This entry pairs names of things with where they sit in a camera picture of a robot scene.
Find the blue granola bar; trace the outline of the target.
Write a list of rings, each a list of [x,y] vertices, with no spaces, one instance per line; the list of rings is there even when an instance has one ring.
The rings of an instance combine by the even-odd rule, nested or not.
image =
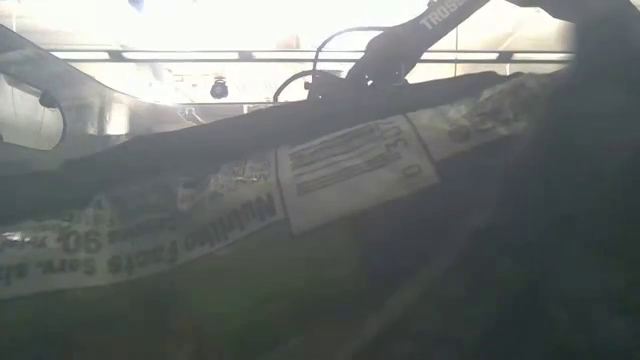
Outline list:
[[[0,178],[0,360],[355,360],[459,258],[554,83],[293,103]]]

